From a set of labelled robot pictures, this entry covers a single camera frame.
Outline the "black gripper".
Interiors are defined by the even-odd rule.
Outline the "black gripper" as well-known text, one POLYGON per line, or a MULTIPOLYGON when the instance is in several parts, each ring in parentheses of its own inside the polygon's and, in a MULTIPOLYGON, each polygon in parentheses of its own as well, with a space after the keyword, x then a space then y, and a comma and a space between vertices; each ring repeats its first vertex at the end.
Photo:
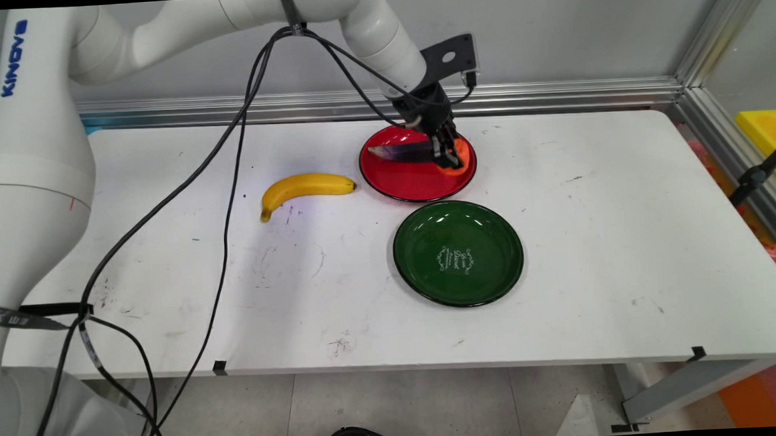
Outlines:
POLYGON ((465 146, 453 123, 452 105, 440 82, 430 82, 407 96, 392 99, 392 105, 411 128, 429 136, 431 162, 439 168, 464 169, 465 146), (452 165, 450 164, 450 145, 452 165))

